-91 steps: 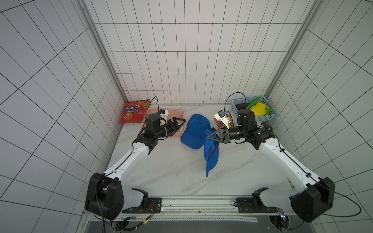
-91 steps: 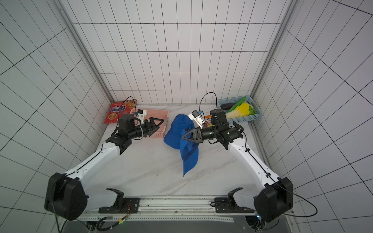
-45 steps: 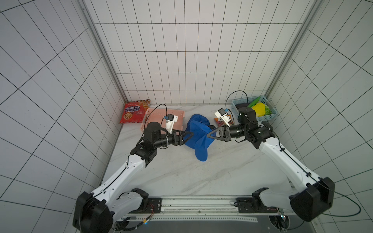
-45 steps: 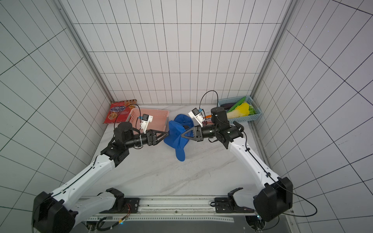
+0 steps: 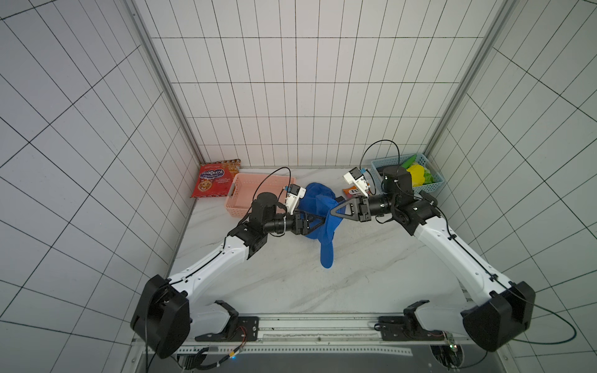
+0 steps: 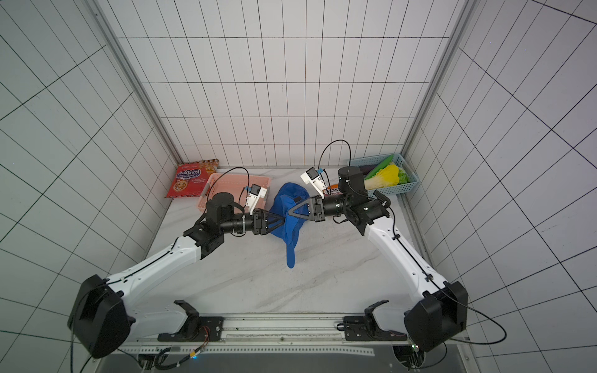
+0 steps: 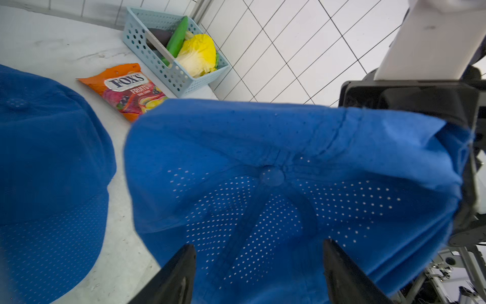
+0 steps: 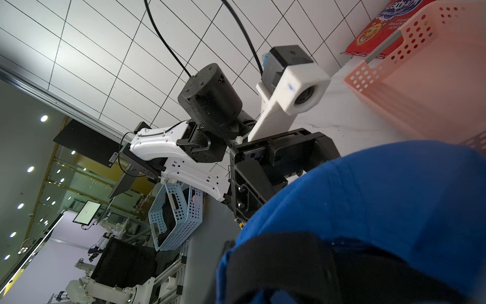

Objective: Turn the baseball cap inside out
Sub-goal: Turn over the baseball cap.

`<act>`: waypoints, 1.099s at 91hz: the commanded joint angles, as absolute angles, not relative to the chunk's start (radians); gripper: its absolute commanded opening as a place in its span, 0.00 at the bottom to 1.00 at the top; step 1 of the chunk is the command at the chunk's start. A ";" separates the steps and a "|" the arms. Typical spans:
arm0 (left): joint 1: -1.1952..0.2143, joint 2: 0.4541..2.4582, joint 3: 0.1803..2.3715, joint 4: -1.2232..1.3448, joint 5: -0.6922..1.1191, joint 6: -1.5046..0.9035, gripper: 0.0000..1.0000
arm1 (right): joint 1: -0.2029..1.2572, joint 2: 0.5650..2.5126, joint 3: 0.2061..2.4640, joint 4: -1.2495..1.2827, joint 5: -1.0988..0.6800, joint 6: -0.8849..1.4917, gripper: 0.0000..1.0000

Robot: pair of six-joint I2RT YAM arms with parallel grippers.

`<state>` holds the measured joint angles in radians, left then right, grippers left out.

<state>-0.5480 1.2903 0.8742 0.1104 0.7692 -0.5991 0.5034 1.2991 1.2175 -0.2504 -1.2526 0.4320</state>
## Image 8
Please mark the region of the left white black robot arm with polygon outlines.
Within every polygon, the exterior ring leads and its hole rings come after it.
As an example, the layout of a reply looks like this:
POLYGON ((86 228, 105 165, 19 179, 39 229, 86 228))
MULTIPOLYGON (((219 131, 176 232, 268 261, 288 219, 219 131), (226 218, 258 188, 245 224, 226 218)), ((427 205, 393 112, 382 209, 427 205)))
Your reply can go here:
POLYGON ((143 127, 122 152, 136 172, 195 187, 247 221, 290 177, 339 157, 330 138, 291 128, 299 114, 319 104, 329 84, 316 63, 287 66, 273 91, 258 84, 263 112, 253 119, 212 63, 190 77, 179 96, 189 120, 166 129, 143 127))

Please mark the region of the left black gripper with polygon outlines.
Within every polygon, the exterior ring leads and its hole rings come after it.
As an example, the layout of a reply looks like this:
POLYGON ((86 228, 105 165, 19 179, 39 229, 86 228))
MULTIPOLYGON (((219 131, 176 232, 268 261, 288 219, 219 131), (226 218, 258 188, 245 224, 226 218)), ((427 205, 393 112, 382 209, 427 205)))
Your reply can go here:
POLYGON ((235 146, 230 151, 230 203, 236 221, 248 220, 288 178, 301 176, 340 153, 331 138, 304 128, 235 146))

